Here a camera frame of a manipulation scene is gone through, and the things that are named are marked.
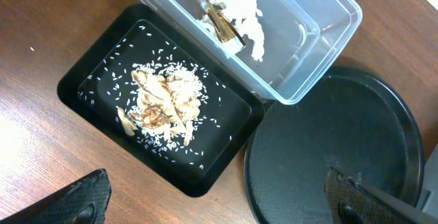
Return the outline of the gold foil wrapper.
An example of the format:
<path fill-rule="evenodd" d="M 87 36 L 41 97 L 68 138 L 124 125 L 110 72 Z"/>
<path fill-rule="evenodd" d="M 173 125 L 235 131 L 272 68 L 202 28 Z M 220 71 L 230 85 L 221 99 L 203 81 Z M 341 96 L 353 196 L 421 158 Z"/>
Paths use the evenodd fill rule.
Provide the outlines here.
<path fill-rule="evenodd" d="M 232 24 L 208 0 L 197 0 L 197 2 L 212 22 L 216 38 L 222 43 L 224 49 L 232 54 L 241 51 L 246 43 Z"/>

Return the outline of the food scraps with rice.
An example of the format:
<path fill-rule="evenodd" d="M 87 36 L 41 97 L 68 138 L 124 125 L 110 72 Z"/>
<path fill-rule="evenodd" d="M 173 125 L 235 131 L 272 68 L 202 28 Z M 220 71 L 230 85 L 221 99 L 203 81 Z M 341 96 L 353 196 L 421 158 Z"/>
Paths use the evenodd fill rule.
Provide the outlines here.
<path fill-rule="evenodd" d="M 77 89 L 78 99 L 160 160 L 205 172 L 240 102 L 148 21 L 139 21 Z"/>

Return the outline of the black rectangular tray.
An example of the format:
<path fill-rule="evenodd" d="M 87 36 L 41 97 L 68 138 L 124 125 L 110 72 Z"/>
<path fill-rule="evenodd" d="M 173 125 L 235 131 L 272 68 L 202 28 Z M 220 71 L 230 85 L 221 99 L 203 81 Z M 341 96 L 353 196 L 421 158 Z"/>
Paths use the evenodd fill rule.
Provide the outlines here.
<path fill-rule="evenodd" d="M 128 136 L 119 113 L 136 106 L 132 70 L 164 75 L 187 69 L 202 82 L 200 114 L 188 145 L 137 129 Z M 61 101 L 115 143 L 191 197 L 204 195 L 260 124 L 262 103 L 197 44 L 151 8 L 129 6 L 60 80 Z"/>

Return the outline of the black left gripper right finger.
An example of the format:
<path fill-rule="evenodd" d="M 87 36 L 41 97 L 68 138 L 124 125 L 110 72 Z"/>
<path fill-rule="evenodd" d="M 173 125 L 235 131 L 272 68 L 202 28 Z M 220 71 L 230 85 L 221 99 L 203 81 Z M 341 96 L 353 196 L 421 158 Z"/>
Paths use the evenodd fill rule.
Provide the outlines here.
<path fill-rule="evenodd" d="M 437 224 L 413 206 L 331 167 L 324 185 L 335 224 Z"/>

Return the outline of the clear plastic bin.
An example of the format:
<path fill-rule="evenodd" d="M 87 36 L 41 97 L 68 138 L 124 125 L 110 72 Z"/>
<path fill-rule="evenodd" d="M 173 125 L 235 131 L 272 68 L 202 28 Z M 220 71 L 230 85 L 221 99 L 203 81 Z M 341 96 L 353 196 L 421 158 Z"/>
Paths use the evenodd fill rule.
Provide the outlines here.
<path fill-rule="evenodd" d="M 253 60 L 253 41 L 227 53 L 197 0 L 140 0 L 195 42 L 263 99 L 298 103 L 340 55 L 360 25 L 355 0 L 257 0 L 264 55 Z"/>

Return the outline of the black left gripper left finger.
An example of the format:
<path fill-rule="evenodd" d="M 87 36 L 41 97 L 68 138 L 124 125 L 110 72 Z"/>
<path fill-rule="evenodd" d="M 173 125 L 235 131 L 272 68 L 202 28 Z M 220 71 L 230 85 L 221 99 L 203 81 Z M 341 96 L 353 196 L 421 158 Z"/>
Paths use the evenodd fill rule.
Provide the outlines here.
<path fill-rule="evenodd" d="M 103 224 L 112 188 L 105 169 L 97 169 L 2 223 Z"/>

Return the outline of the white tissue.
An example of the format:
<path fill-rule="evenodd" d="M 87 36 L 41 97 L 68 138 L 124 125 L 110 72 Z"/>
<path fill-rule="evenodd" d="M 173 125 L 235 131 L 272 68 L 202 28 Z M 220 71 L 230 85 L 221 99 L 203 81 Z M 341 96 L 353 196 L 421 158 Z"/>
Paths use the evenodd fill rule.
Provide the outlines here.
<path fill-rule="evenodd" d="M 257 0 L 197 0 L 204 11 L 219 8 L 218 15 L 224 18 L 232 26 L 232 39 L 222 44 L 223 49 L 232 55 L 244 48 L 243 36 L 253 41 L 251 57 L 261 62 L 264 51 L 264 32 L 258 17 L 263 13 L 257 8 Z"/>

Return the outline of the black round tray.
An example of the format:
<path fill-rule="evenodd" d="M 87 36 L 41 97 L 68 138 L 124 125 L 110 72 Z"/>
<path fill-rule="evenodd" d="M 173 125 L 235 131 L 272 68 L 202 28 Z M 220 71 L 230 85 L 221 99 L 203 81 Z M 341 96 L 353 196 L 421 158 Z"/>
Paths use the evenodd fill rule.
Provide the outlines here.
<path fill-rule="evenodd" d="M 295 105 L 274 102 L 249 143 L 246 195 L 258 223 L 331 223 L 330 168 L 415 206 L 420 130 L 400 95 L 359 69 L 334 66 Z"/>

